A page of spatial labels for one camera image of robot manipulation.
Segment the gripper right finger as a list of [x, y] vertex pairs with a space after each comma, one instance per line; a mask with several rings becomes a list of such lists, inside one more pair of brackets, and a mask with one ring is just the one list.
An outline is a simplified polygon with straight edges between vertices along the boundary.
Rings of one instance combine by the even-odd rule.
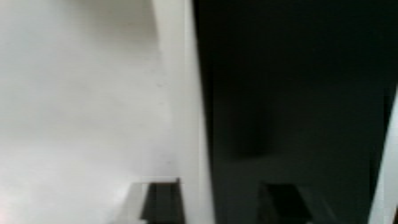
[[260, 185], [258, 224], [312, 224], [314, 215], [292, 184]]

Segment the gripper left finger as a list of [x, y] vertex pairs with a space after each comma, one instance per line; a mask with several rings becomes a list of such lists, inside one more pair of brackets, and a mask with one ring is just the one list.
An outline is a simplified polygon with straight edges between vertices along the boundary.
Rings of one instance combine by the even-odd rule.
[[132, 185], [123, 206], [123, 224], [186, 224], [180, 180]]

